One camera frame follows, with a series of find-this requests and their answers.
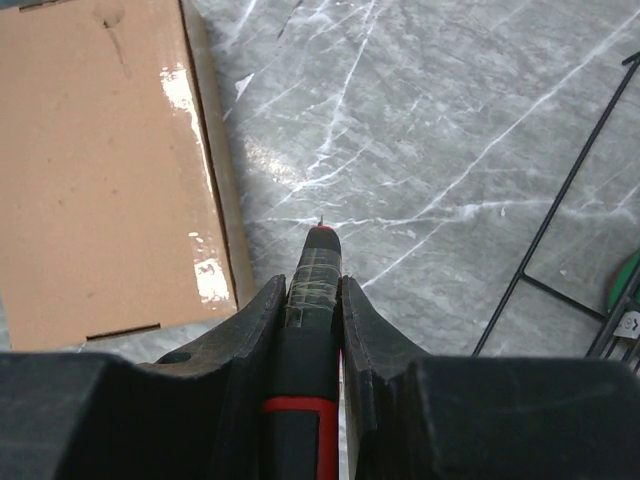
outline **cardboard box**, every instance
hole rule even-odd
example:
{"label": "cardboard box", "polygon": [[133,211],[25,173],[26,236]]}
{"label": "cardboard box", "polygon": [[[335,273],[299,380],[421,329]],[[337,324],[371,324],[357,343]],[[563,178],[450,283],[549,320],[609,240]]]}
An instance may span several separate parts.
{"label": "cardboard box", "polygon": [[254,294],[208,38],[179,0],[0,11],[14,350],[227,317]]}

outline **green object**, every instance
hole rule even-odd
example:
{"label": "green object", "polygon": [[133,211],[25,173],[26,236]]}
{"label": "green object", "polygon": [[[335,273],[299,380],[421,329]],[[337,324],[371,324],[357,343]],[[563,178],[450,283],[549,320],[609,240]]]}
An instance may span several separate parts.
{"label": "green object", "polygon": [[[633,267],[640,261],[640,250],[627,258],[618,271],[613,274],[613,278],[611,280],[611,284],[609,286],[609,294],[607,295],[607,310],[611,311],[616,301],[622,294],[622,289],[624,288],[627,280],[631,276],[631,272],[633,271]],[[636,291],[634,294],[636,301],[640,302],[640,290]]]}

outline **screwdriver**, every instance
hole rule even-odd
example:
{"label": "screwdriver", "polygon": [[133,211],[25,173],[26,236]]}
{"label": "screwdriver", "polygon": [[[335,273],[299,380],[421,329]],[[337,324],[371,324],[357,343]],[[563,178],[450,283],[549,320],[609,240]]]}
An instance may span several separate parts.
{"label": "screwdriver", "polygon": [[338,291],[333,229],[312,227],[291,281],[262,407],[260,478],[338,478]]}

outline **marble floor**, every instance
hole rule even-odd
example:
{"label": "marble floor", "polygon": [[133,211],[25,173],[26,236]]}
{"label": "marble floor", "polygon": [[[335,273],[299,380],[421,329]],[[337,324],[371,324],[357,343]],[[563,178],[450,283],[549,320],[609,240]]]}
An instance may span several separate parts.
{"label": "marble floor", "polygon": [[[640,49],[640,0],[201,0],[258,283],[325,221],[344,271],[435,354],[470,354]],[[640,74],[528,273],[600,309],[637,249]],[[207,325],[104,341],[134,361]],[[487,355],[580,356],[597,323],[521,284]],[[6,331],[0,342],[8,345]]]}

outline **black wire rack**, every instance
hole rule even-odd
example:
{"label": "black wire rack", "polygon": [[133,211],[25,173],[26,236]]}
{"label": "black wire rack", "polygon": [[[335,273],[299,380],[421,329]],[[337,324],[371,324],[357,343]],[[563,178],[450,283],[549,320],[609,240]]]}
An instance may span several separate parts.
{"label": "black wire rack", "polygon": [[[524,281],[528,283],[529,285],[560,300],[566,305],[569,305],[570,307],[576,310],[579,310],[580,312],[588,315],[589,317],[598,320],[601,323],[600,330],[596,334],[596,337],[594,338],[593,342],[591,343],[591,346],[589,347],[589,350],[586,353],[587,357],[610,358],[614,350],[616,349],[616,347],[620,345],[620,337],[614,336],[614,332],[616,331],[616,328],[618,328],[618,325],[620,324],[620,321],[623,315],[625,314],[625,312],[630,310],[640,312],[640,303],[636,302],[634,299],[634,295],[638,290],[638,288],[640,287],[640,262],[637,262],[637,264],[633,268],[631,275],[629,276],[622,290],[622,293],[618,297],[613,308],[611,308],[609,313],[606,315],[601,314],[587,307],[586,305],[583,305],[577,300],[559,292],[558,290],[550,287],[549,285],[541,282],[540,280],[526,273],[526,269],[529,265],[529,262],[531,261],[531,258],[533,257],[533,254],[536,252],[536,249],[540,245],[542,238],[544,237],[547,229],[549,228],[549,225],[551,224],[553,217],[555,216],[556,212],[558,211],[558,208],[560,207],[560,204],[562,203],[565,195],[567,194],[569,187],[571,186],[571,184],[573,183],[573,180],[575,179],[576,175],[580,171],[580,167],[582,166],[582,164],[585,161],[585,158],[589,154],[591,147],[593,146],[596,139],[598,138],[598,135],[602,131],[602,128],[604,127],[605,123],[609,119],[611,112],[613,111],[616,104],[618,103],[618,100],[620,100],[622,93],[627,88],[627,85],[631,81],[636,70],[638,69],[638,67],[640,67],[640,52],[625,59],[622,62],[622,65],[629,67],[624,78],[622,79],[622,81],[620,82],[620,85],[618,86],[615,93],[613,94],[613,97],[611,97],[609,104],[607,105],[604,112],[600,116],[600,119],[598,120],[598,123],[592,130],[591,135],[589,135],[587,142],[584,144],[584,147],[582,148],[580,154],[578,155],[578,158],[576,159],[575,163],[573,164],[573,167],[571,168],[569,174],[567,175],[567,178],[562,184],[560,191],[558,192],[555,200],[551,204],[551,208],[549,208],[549,211],[547,212],[547,215],[542,221],[540,228],[538,229],[537,233],[533,237],[533,240],[531,241],[531,244],[529,245],[529,248],[527,249],[527,252],[525,253],[524,257],[522,258],[522,261],[520,262],[520,265],[518,266],[516,273],[511,278],[511,281],[509,282],[509,285],[506,291],[504,292],[504,295],[502,295],[502,298],[500,299],[500,302],[498,303],[496,310],[493,312],[493,315],[491,316],[489,323],[487,324],[486,328],[482,332],[482,336],[480,337],[480,340],[478,341],[473,351],[474,356],[480,355],[480,353],[482,352],[482,349],[487,343],[489,336],[495,329],[496,324],[500,319],[500,316],[502,315],[505,307],[507,306],[507,303],[509,302],[509,299],[513,295],[513,292],[520,281]],[[640,359],[638,359],[638,353],[640,353],[640,337],[637,340],[634,340],[632,344],[627,345],[625,348],[626,348],[626,351],[622,356],[622,361],[629,364],[634,369],[634,371],[638,372],[640,370]]]}

